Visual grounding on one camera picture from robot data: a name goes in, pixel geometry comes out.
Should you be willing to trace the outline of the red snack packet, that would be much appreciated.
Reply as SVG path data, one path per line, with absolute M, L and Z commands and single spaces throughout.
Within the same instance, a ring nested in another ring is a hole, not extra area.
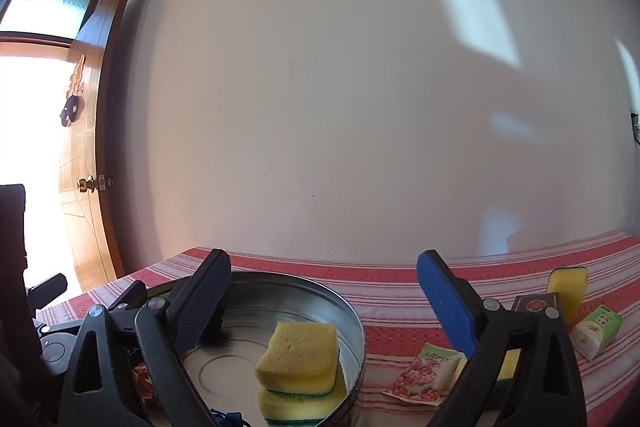
M 150 373 L 144 363 L 134 366 L 132 377 L 134 377 L 134 385 L 142 401 L 146 404 L 159 405 L 160 401 L 157 399 Z

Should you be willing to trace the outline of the yellow sponge dark backing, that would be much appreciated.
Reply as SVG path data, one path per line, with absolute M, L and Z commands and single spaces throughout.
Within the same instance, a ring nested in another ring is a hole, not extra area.
M 556 295 L 556 303 L 565 325 L 570 326 L 577 321 L 587 286 L 588 270 L 586 267 L 558 268 L 550 273 L 547 293 Z

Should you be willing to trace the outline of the yellow green scouring sponge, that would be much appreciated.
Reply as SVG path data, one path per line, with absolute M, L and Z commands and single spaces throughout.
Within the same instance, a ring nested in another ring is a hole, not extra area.
M 339 364 L 334 387 L 327 395 L 287 395 L 260 389 L 257 401 L 262 417 L 269 424 L 316 425 L 329 416 L 346 395 L 343 369 Z

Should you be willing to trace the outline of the yellow sponge green backing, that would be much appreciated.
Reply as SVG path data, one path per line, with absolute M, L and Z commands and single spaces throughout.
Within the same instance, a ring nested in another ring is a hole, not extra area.
M 340 346 L 330 323 L 279 322 L 255 366 L 266 390 L 327 395 L 335 386 Z

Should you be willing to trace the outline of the black gift box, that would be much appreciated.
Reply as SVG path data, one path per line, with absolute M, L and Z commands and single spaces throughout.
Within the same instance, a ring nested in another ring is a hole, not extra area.
M 516 312 L 539 313 L 544 312 L 544 309 L 549 307 L 556 308 L 558 302 L 557 293 L 521 295 L 515 298 L 511 310 Z

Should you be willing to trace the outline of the round metal tin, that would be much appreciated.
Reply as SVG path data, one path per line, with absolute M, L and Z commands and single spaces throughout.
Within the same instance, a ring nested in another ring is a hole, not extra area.
M 331 288 L 303 277 L 234 271 L 214 316 L 217 338 L 188 352 L 182 364 L 211 409 L 239 412 L 267 426 L 259 408 L 255 366 L 280 322 L 330 323 L 337 333 L 344 400 L 317 426 L 356 426 L 366 361 L 363 326 L 355 309 Z

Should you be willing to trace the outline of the green tissue pack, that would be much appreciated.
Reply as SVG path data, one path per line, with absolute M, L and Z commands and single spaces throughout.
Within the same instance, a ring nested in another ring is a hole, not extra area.
M 620 314 L 600 305 L 570 332 L 574 349 L 588 361 L 592 361 L 610 343 L 623 325 Z

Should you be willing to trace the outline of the pink floral snack packet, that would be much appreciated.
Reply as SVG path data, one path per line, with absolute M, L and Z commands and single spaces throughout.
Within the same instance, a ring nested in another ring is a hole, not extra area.
M 462 352 L 425 343 L 384 395 L 409 404 L 439 407 L 467 361 Z

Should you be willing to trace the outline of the wooden door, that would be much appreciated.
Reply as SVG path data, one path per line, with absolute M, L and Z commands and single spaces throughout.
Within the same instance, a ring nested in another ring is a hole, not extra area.
M 86 62 L 79 112 L 63 127 L 63 155 L 58 169 L 58 194 L 63 223 L 70 240 L 77 280 L 83 291 L 97 288 L 125 274 L 115 239 L 108 193 L 111 189 L 80 193 L 77 181 L 106 168 L 105 124 L 108 83 L 113 55 L 128 0 L 102 0 L 70 44 L 67 62 Z

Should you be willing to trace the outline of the red striped tablecloth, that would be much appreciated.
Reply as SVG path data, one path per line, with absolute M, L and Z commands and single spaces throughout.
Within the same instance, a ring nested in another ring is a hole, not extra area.
M 328 286 L 358 313 L 366 342 L 359 426 L 423 426 L 426 405 L 384 395 L 425 343 L 446 347 L 447 338 L 416 281 L 416 265 L 382 262 L 284 259 L 235 254 L 234 271 L 293 275 Z M 587 421 L 606 424 L 639 378 L 639 242 L 608 232 L 532 251 L 450 262 L 478 295 L 510 307 L 516 297 L 539 294 L 554 269 L 586 267 L 588 286 L 581 314 L 603 305 L 623 319 L 610 343 L 592 361 L 580 360 Z

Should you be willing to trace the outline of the door hanging ornament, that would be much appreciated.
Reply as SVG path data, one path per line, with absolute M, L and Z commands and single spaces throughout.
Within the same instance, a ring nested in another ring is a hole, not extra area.
M 60 113 L 60 121 L 63 127 L 70 127 L 77 119 L 80 96 L 85 89 L 85 83 L 84 80 L 82 80 L 85 62 L 86 56 L 85 54 L 81 54 L 74 65 L 72 75 L 70 75 L 70 83 L 66 91 L 66 101 Z

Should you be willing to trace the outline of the wall power outlet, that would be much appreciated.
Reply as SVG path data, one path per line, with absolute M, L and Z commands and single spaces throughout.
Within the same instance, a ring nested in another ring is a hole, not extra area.
M 631 129 L 634 136 L 634 142 L 640 145 L 640 114 L 638 110 L 631 109 L 630 111 Z

